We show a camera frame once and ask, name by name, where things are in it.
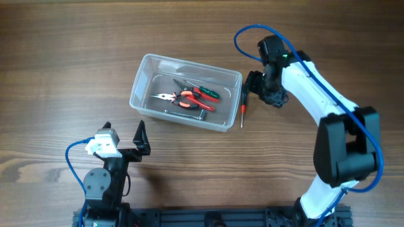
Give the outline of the orange black needle-nose pliers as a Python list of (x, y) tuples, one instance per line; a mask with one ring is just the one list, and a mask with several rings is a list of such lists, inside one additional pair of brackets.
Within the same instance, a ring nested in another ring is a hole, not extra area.
[(182, 101), (182, 98), (199, 98), (199, 94), (193, 91), (177, 91), (174, 93), (160, 93), (160, 94), (153, 94), (151, 97), (159, 98), (161, 100), (167, 100), (177, 105), (179, 107), (196, 110), (199, 109), (198, 104), (190, 104)]

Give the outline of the silver L-shaped socket wrench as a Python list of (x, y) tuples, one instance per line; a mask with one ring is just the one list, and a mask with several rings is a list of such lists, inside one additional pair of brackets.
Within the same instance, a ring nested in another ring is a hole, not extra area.
[(200, 111), (199, 115), (190, 115), (190, 114), (186, 114), (186, 113), (173, 112), (173, 111), (169, 111), (169, 110), (164, 110), (164, 113), (179, 116), (179, 117), (185, 117), (188, 119), (199, 120), (199, 121), (203, 121), (206, 116), (205, 110)]

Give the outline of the clear plastic container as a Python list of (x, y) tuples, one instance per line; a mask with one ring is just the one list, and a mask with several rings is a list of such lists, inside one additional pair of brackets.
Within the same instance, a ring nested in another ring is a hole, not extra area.
[(241, 82), (237, 71), (147, 54), (129, 104), (146, 116), (226, 132), (235, 121)]

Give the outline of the red handled snips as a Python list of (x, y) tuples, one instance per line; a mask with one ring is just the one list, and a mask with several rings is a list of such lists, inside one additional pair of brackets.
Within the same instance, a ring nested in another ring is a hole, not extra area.
[(214, 99), (211, 98), (209, 96), (206, 96), (205, 94), (200, 93), (200, 91), (195, 88), (193, 85), (191, 86), (186, 86), (184, 83), (181, 83), (180, 81), (173, 79), (174, 83), (182, 90), (182, 91), (193, 91), (195, 93), (199, 94), (199, 98), (186, 98), (187, 100), (189, 100), (192, 104), (198, 104), (198, 106), (200, 108), (202, 108), (203, 110), (207, 110), (207, 111), (214, 111), (215, 107), (207, 105), (201, 101), (199, 101), (200, 98), (211, 101), (211, 102), (219, 102), (219, 99)]

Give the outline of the green handled screwdriver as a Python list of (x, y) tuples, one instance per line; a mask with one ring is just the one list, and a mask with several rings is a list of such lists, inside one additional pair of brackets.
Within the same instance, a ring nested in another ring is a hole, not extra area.
[(187, 80), (185, 80), (185, 82), (193, 85), (195, 88), (197, 88), (200, 91), (200, 93), (205, 94), (206, 96), (209, 96), (209, 97), (217, 99), (217, 100), (220, 98), (220, 95), (216, 91), (209, 90), (208, 88), (205, 88), (203, 86), (198, 86)]

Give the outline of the black red screwdriver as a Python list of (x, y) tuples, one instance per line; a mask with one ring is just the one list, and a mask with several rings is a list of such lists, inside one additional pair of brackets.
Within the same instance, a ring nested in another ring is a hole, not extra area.
[(248, 87), (245, 84), (243, 84), (241, 89), (241, 128), (243, 128), (244, 125), (244, 115), (246, 112), (248, 93), (249, 93)]

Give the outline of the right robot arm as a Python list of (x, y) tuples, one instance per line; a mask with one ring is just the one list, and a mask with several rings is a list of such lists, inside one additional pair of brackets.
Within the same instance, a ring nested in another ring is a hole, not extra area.
[(252, 92), (280, 108), (293, 94), (318, 126), (313, 163), (316, 176), (305, 194), (285, 214), (293, 226), (320, 226), (336, 217), (336, 205), (380, 168), (374, 143), (380, 142), (379, 115), (344, 98), (316, 70), (303, 52), (289, 52), (280, 37), (258, 42), (264, 71), (251, 71), (242, 104)]

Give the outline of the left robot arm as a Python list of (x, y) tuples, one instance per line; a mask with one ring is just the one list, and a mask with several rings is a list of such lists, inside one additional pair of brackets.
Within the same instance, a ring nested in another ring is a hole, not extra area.
[(151, 147), (145, 123), (139, 122), (133, 137), (135, 148), (121, 148), (119, 136), (110, 122), (99, 129), (94, 138), (86, 142), (88, 154), (103, 161), (101, 168), (90, 170), (84, 178), (85, 204), (78, 218), (78, 226), (141, 226), (140, 219), (122, 198), (131, 187), (128, 173), (130, 162), (141, 162), (150, 155)]

